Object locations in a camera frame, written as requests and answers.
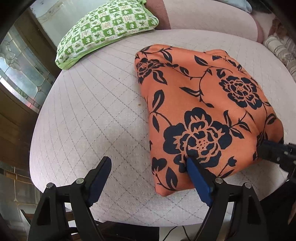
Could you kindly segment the orange floral garment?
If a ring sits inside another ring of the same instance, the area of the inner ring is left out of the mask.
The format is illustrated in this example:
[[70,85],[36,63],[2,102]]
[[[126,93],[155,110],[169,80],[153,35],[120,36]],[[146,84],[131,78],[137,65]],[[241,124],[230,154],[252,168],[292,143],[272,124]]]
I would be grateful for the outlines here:
[[225,178],[257,161],[262,142],[283,143],[282,122],[262,88],[226,51],[156,44],[136,53],[134,67],[159,195],[194,187],[188,158]]

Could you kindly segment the striped cloth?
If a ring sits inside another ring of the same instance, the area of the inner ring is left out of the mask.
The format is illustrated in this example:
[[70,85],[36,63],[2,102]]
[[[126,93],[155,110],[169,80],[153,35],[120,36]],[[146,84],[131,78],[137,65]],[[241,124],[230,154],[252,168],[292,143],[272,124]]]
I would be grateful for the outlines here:
[[263,44],[284,64],[284,66],[286,66],[295,81],[295,43],[292,38],[284,36],[281,39],[274,33],[269,36]]

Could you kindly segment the brown patterned cloth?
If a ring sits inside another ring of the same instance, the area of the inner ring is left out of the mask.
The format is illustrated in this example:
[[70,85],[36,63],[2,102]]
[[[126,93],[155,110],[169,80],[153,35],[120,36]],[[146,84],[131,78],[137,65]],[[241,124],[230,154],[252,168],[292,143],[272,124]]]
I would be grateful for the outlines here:
[[276,34],[279,39],[283,39],[287,35],[287,30],[277,18],[273,19],[268,35],[271,36],[274,34]]

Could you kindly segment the pink quilted mattress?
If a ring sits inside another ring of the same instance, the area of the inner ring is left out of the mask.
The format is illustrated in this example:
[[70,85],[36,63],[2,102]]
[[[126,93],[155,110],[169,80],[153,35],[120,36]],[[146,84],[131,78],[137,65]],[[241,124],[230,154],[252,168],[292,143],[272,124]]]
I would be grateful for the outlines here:
[[[135,55],[151,45],[197,52],[221,49],[260,85],[283,125],[284,142],[295,142],[295,81],[266,47],[241,37],[201,30],[138,34],[88,55],[60,73],[39,114],[30,150],[30,173],[44,191],[49,182],[68,185],[100,160],[111,158],[106,186],[91,212],[99,221],[146,226],[201,223],[207,212],[192,189],[156,193],[149,148],[147,103],[140,92]],[[249,182],[259,198],[286,180],[274,163],[258,159],[225,177]]]

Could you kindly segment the grey blue cloth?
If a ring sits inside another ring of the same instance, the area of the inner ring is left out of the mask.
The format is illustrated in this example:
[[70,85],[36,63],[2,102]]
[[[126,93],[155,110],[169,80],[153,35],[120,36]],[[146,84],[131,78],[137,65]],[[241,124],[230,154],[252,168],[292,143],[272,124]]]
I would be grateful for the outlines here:
[[247,0],[222,0],[221,2],[241,9],[249,14],[252,13],[252,6]]

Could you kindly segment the stained glass window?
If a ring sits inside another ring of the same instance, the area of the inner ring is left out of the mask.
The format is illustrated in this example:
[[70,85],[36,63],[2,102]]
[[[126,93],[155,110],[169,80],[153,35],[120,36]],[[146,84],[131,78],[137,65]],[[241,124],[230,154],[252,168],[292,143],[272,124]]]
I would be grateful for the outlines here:
[[55,80],[12,26],[1,43],[1,84],[39,113]]

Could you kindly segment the green patterned pillow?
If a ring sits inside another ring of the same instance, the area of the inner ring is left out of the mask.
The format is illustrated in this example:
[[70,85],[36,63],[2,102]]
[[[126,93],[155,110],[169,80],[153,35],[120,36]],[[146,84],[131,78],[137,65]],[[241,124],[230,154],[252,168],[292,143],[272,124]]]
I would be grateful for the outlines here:
[[156,28],[146,1],[108,1],[81,18],[62,38],[55,63],[68,70],[82,57],[127,36]]

